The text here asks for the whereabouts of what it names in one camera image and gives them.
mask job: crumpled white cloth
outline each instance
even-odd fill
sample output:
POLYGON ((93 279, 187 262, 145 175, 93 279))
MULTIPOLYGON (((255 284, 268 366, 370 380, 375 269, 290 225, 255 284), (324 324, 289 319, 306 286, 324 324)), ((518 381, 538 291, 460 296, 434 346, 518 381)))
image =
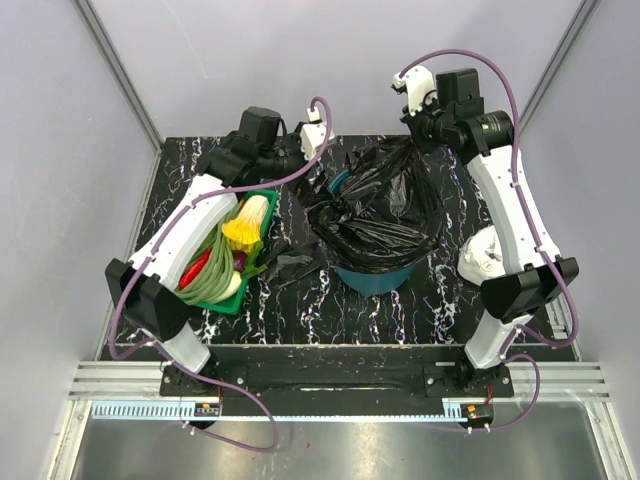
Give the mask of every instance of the crumpled white cloth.
POLYGON ((460 249, 458 273, 476 285, 505 274, 496 227, 483 228, 460 249))

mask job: yellow flower vegetable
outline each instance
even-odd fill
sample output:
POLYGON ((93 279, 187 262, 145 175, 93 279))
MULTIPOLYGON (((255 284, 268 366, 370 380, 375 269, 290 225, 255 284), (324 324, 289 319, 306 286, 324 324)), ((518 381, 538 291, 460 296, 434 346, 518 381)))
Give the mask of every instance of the yellow flower vegetable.
POLYGON ((260 228, 267 215, 269 200, 262 195, 249 197, 233 220, 222 225, 222 233, 232 250, 251 252, 260 240, 260 228))

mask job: black plastic bag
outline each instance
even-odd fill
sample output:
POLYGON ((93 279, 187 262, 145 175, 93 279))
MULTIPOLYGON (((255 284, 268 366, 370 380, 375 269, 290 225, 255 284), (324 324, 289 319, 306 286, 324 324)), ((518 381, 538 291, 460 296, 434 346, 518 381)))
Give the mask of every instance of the black plastic bag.
POLYGON ((410 137, 368 145, 348 155, 347 163, 351 175, 340 192, 317 195, 307 210, 336 265, 388 273, 438 247, 442 201, 410 137))

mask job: wall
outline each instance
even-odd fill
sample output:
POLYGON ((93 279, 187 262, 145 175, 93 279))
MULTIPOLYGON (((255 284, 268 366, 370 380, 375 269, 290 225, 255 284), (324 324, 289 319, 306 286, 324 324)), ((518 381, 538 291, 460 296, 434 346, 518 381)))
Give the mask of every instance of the wall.
MULTIPOLYGON (((406 64, 468 48, 504 68, 524 107, 580 0, 92 0, 161 135, 218 135, 249 105, 302 119, 315 95, 341 134, 402 133, 390 89, 406 64)), ((441 71, 475 65, 434 60, 441 71)), ((488 105, 506 107, 480 68, 488 105)))
POLYGON ((640 4, 602 2, 528 127, 523 159, 549 231, 581 273, 579 343, 602 363, 640 467, 640 4))
POLYGON ((41 478, 153 152, 73 3, 0 16, 0 478, 41 478))

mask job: reflective floor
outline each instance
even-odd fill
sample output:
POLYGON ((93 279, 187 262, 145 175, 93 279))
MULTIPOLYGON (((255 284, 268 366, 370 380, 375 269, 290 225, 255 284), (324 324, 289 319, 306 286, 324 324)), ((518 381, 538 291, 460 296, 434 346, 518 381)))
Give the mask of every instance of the reflective floor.
MULTIPOLYGON (((519 413, 498 405, 496 424, 519 413)), ((450 425, 283 423, 281 448, 255 454, 179 424, 92 421, 75 479, 604 479, 586 413, 577 404, 538 405, 523 424, 492 434, 450 425)), ((221 422, 216 433, 267 445, 266 423, 221 422)))

